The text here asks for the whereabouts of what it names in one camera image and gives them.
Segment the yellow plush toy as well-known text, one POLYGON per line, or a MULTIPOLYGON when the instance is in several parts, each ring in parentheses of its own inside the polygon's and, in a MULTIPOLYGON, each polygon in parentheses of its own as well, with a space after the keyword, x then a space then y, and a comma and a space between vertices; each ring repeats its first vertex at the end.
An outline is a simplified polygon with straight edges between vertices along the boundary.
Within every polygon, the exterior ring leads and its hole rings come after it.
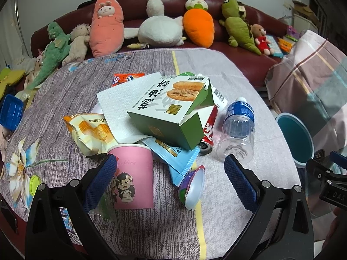
POLYGON ((7 86, 13 86, 19 82, 25 74, 22 69, 12 70, 9 67, 3 68, 1 70, 1 80, 0 80, 0 99, 3 98, 7 86))

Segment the green bottle cap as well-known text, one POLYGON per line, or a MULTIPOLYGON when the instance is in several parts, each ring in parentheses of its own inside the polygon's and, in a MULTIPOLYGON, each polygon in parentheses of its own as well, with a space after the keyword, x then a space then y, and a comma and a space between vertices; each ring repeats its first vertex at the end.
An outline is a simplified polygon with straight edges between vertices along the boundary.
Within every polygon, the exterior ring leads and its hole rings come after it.
POLYGON ((29 193, 34 196, 38 186, 41 184, 41 178, 38 175, 33 175, 29 181, 29 193))

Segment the orange carrot bunny plush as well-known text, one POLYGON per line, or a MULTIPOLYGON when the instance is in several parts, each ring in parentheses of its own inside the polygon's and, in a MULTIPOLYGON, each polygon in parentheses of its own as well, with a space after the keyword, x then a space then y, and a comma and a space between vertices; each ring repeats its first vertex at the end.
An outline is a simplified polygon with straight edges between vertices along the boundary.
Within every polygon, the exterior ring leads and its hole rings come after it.
POLYGON ((213 44, 215 27, 205 0, 187 0, 183 28, 188 38, 197 46, 209 48, 213 44))

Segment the olive green dinosaur plush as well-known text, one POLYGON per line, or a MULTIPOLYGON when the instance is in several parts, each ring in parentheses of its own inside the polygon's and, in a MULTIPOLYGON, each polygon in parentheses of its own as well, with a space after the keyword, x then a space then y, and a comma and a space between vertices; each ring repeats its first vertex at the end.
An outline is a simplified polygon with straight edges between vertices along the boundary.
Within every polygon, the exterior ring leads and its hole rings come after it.
POLYGON ((237 0, 224 0, 221 10, 224 19, 219 20, 219 24, 226 29, 229 35, 229 45, 234 48, 240 46, 252 53, 262 55, 245 22, 246 10, 243 3, 237 0))

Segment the cardboard box on shelf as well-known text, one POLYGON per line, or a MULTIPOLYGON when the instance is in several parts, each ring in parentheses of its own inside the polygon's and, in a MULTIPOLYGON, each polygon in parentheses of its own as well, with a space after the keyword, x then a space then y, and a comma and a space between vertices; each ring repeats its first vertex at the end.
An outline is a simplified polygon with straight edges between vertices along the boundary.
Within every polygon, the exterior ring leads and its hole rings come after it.
POLYGON ((293 27, 302 32, 305 30, 311 30, 318 33, 320 27, 320 21, 315 13, 305 3, 300 1, 292 1, 294 4, 293 13, 293 27))

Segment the blue plastic tray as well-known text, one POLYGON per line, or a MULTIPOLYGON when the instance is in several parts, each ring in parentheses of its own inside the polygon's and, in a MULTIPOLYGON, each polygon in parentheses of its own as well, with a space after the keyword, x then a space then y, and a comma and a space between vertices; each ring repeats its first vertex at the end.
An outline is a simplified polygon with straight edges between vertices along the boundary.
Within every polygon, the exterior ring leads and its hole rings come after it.
POLYGON ((22 119, 23 111, 24 102, 21 99, 11 94, 6 95, 1 108, 1 125, 10 131, 15 131, 22 119))

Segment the pink paper cup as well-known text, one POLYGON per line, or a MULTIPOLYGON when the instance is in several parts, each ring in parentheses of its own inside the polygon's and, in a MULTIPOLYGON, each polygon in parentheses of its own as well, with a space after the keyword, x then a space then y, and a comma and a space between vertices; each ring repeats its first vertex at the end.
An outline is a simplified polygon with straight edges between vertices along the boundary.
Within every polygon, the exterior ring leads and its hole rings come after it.
POLYGON ((142 210, 154 207, 153 157, 142 144, 118 144, 108 150, 116 157, 117 168, 111 180, 116 210, 142 210))

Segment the red cola can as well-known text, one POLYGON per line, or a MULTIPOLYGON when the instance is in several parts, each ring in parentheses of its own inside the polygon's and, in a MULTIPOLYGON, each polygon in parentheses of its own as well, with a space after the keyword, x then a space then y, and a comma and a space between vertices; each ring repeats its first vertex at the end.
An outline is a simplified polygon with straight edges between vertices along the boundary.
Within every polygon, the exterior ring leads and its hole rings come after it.
POLYGON ((205 124, 205 127, 203 128, 204 137, 199 142, 200 155, 207 155, 211 153, 213 150, 213 125, 215 123, 217 114, 218 109, 215 105, 212 109, 211 115, 209 116, 207 123, 205 124))

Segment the white plastic jelly cup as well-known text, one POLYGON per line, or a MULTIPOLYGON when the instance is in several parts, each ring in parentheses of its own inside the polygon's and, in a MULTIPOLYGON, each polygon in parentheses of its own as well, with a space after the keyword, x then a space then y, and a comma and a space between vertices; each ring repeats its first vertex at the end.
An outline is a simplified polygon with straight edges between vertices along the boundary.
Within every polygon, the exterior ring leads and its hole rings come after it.
POLYGON ((205 167, 190 171, 178 188, 178 197, 187 210, 193 210, 201 198, 205 184, 205 167))

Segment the white paper napkin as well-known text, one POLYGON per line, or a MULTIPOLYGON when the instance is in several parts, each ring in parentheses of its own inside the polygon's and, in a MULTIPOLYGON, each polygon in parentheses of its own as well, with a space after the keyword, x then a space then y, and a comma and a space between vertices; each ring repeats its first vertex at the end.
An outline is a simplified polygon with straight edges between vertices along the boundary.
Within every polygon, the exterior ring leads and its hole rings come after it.
POLYGON ((119 144, 131 144, 147 137, 136 128, 127 111, 159 78, 160 73, 156 72, 119 84, 97 94, 106 122, 119 144))

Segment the pink strawberry bunny plush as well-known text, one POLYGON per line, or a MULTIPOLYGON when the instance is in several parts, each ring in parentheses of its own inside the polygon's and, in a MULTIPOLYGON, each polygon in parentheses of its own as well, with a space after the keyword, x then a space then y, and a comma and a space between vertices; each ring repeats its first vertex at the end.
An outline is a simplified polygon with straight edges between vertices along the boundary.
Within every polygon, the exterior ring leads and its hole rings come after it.
POLYGON ((89 35, 94 58, 120 50, 124 42, 124 14, 117 0, 96 1, 89 35))

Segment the colourful toys on sofa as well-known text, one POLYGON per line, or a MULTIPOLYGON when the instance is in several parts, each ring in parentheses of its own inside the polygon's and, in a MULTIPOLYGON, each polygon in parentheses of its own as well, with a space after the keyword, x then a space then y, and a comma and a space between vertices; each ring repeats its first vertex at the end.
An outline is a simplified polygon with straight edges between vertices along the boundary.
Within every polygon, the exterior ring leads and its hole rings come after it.
POLYGON ((287 26, 286 35, 282 38, 267 35, 267 40, 270 41, 269 47, 274 50, 274 57, 283 58, 291 52, 293 46, 297 43, 300 34, 293 26, 287 26))

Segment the yellow corn snack bag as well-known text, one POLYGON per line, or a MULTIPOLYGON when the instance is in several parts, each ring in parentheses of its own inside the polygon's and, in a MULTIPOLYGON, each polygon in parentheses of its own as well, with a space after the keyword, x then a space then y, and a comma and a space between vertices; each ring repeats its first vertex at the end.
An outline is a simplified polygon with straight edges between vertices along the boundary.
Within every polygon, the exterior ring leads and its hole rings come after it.
POLYGON ((75 114, 63 119, 74 142, 86 157, 106 154, 118 145, 103 114, 75 114))

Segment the teal round trash bin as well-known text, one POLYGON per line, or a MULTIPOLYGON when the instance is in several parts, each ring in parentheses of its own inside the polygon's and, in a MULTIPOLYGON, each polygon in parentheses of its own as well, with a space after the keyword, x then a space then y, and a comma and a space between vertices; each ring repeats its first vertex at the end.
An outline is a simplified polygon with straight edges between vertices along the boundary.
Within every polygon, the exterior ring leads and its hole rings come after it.
POLYGON ((305 168, 314 157, 315 148, 312 137, 303 122, 290 113, 281 113, 276 117, 286 143, 291 151, 297 168, 305 168))

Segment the small red-shirt teddy bear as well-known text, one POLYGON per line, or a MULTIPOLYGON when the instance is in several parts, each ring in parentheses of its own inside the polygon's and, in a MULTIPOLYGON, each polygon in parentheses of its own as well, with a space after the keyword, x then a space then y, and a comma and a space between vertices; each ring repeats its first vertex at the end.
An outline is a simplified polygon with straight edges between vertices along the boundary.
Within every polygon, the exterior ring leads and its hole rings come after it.
POLYGON ((266 30, 261 25, 251 25, 250 32, 254 36, 255 44, 262 54, 269 56, 275 53, 274 49, 270 48, 270 41, 267 40, 266 30))

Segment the beige doll plush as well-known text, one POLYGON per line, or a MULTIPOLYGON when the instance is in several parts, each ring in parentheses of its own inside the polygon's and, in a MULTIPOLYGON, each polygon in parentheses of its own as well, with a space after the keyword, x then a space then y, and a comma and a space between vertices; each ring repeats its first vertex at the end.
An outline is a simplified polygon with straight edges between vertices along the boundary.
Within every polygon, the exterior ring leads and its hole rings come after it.
POLYGON ((62 61, 62 66, 72 62, 82 62, 85 59, 90 41, 90 30, 91 26, 88 24, 79 24, 72 30, 69 54, 62 61))

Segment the orange Ovaltine snack packet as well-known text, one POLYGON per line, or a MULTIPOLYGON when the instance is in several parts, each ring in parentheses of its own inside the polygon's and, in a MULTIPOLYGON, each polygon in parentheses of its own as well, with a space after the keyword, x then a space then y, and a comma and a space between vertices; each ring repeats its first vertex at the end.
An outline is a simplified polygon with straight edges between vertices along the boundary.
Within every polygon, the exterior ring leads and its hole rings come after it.
POLYGON ((144 73, 115 73, 112 78, 112 86, 117 86, 143 76, 145 76, 144 73))

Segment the clear plastic water bottle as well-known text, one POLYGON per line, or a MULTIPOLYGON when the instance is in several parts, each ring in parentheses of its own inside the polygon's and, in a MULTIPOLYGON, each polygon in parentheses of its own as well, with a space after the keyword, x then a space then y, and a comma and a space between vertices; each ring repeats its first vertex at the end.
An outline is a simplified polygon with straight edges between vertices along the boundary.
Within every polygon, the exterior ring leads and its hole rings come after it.
POLYGON ((217 146, 217 157, 224 162, 233 154, 241 164, 254 157, 255 115, 246 98, 238 97, 227 110, 217 146))

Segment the light blue snack pouch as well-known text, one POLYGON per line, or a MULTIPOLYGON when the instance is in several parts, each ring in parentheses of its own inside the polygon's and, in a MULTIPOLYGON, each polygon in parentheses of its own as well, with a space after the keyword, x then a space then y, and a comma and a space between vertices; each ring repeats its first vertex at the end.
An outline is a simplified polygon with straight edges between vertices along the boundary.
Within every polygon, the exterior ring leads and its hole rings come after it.
POLYGON ((180 186, 200 153, 199 146, 193 150, 186 150, 167 145, 154 137, 144 138, 142 142, 169 166, 170 176, 175 186, 180 186))

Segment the white duck plush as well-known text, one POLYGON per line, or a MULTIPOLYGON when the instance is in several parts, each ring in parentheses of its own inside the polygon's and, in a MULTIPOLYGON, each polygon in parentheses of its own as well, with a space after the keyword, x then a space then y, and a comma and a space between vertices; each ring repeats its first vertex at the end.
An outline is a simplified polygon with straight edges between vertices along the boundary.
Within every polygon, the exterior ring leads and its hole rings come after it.
POLYGON ((130 39, 135 34, 138 37, 138 43, 127 45, 128 48, 170 48, 184 44, 186 38, 183 37, 182 16, 175 19, 165 16, 165 6, 161 0, 147 0, 146 13, 148 18, 139 28, 124 29, 124 32, 128 32, 125 38, 130 39))

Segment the green white food box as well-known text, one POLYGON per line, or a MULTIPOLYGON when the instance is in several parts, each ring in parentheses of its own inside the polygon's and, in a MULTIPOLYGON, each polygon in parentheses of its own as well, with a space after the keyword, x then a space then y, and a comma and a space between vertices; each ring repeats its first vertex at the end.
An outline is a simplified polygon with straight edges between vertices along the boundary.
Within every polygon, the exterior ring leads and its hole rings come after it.
POLYGON ((142 134, 192 150, 204 137, 214 106, 208 77, 158 76, 127 113, 142 134))

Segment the plaid pink teal blanket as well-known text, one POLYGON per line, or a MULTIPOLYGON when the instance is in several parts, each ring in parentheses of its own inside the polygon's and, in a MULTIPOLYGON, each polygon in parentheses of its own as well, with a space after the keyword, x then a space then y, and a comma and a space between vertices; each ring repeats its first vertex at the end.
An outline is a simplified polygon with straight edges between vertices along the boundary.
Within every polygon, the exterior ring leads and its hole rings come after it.
POLYGON ((307 30, 290 54, 269 69, 265 84, 270 105, 306 126, 322 164, 346 174, 329 160, 332 151, 346 155, 346 55, 307 30))

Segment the dark red leather sofa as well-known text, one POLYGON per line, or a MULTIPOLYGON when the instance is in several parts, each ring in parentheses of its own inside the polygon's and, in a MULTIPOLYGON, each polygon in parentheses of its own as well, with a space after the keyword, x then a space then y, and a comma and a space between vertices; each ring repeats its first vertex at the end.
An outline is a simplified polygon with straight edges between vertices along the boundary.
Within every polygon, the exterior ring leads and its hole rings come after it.
MULTIPOLYGON (((122 7, 124 14, 124 29, 125 28, 139 28, 144 20, 148 18, 146 13, 147 0, 117 0, 122 7)), ((186 12, 185 3, 187 0, 161 0, 165 6, 165 16, 173 19, 184 16, 186 12)), ((228 43, 229 35, 226 29, 219 24, 219 20, 223 20, 221 6, 224 0, 205 0, 208 4, 208 12, 213 18, 215 27, 215 34, 213 44, 210 46, 214 50, 218 50, 226 55, 245 75, 253 86, 261 86, 265 80, 265 76, 268 70, 277 62, 273 57, 266 56, 264 54, 257 55, 240 46, 234 48, 228 43)), ((95 7, 93 5, 83 10, 83 14, 79 16, 80 23, 92 23, 92 16, 95 7)), ((274 34, 275 36, 283 36, 286 31, 286 26, 276 20, 275 18, 268 16, 264 20, 254 21, 248 15, 248 9, 246 10, 245 22, 248 26, 253 24, 261 25, 267 32, 274 34)), ((189 41, 184 40, 182 47, 186 47, 189 41)))

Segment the green dinosaur plush left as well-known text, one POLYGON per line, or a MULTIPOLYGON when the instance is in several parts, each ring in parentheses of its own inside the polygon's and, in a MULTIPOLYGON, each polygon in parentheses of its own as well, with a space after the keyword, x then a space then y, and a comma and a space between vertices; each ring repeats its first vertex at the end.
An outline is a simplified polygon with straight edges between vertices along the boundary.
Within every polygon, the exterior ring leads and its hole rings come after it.
POLYGON ((44 50, 44 57, 40 72, 36 78, 26 86, 32 90, 44 82, 62 63, 63 59, 69 55, 70 34, 65 34, 57 22, 51 22, 48 25, 48 36, 52 40, 44 50))

